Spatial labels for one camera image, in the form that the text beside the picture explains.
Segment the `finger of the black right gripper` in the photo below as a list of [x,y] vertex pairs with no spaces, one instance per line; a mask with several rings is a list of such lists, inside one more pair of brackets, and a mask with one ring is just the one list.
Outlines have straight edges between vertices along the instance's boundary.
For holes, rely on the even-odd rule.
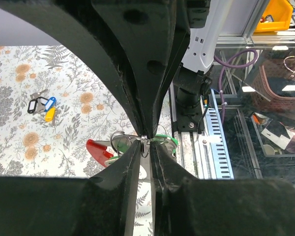
[[30,23],[73,52],[124,108],[138,135],[143,125],[131,97],[130,65],[89,0],[0,0],[0,9]]
[[118,81],[111,93],[138,135],[156,134],[169,75],[188,44],[184,0],[94,0],[92,6],[112,32]]

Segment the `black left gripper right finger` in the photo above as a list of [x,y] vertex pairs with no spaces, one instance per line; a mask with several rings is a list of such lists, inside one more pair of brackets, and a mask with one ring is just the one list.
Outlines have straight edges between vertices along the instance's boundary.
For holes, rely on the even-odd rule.
[[201,180],[150,145],[156,236],[295,236],[295,189],[279,179]]

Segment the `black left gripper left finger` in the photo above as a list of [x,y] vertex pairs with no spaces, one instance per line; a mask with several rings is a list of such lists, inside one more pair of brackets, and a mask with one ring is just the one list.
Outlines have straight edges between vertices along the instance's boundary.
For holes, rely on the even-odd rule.
[[90,178],[0,177],[0,236],[130,236],[141,145]]

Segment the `red handled carabiner keyring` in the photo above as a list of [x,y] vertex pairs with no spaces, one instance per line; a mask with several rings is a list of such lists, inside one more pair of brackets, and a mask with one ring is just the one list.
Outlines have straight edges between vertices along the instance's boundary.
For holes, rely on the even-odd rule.
[[95,141],[89,139],[86,143],[86,148],[90,155],[104,168],[106,168],[104,162],[108,160],[110,157],[117,155],[114,152],[114,150],[110,147],[110,139],[108,141]]

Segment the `green tagged key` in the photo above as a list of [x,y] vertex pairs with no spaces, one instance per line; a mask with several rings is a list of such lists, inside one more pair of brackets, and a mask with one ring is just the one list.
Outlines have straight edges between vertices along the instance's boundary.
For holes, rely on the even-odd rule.
[[105,166],[108,167],[117,161],[130,148],[132,143],[137,140],[137,138],[138,137],[135,135],[128,135],[121,131],[113,133],[110,137],[110,147],[117,155],[106,160],[104,162]]

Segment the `silver keys bunch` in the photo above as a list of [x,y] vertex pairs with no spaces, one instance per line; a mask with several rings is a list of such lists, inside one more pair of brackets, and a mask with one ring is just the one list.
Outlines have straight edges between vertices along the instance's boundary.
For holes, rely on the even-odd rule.
[[149,140],[146,136],[140,138],[140,148],[141,148],[141,159],[140,159],[140,170],[139,170],[139,180],[142,182],[150,182],[150,154],[149,154]]

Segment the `green key tag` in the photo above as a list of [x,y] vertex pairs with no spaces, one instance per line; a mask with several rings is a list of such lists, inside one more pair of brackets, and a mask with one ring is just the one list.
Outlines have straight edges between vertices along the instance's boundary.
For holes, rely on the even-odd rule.
[[174,156],[178,146],[177,139],[168,135],[167,129],[162,124],[159,123],[158,126],[164,130],[164,134],[156,134],[154,138],[148,141],[148,144],[151,142],[158,142],[171,156]]

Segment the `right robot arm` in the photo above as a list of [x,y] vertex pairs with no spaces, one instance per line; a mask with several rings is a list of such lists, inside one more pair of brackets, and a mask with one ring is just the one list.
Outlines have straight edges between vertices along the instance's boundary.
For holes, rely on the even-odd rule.
[[231,10],[230,0],[0,0],[0,9],[67,47],[103,82],[137,134],[152,138],[164,96],[179,83],[200,92],[200,78]]

